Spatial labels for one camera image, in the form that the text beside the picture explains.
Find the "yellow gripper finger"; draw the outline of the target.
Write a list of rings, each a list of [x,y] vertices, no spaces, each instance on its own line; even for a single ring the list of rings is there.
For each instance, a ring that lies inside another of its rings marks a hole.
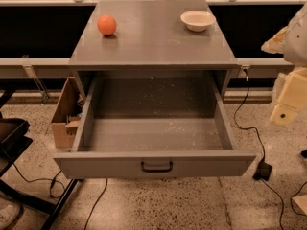
[[[307,106],[307,68],[295,68],[288,75],[280,73],[272,91],[269,122],[276,126],[290,124]]]

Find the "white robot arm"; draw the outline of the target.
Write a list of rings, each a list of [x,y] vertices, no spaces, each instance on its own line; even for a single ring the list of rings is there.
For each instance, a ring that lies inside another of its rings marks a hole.
[[[295,69],[283,77],[283,87],[277,95],[271,124],[286,126],[307,107],[307,4],[290,20],[289,24],[266,41],[261,50],[282,54]]]

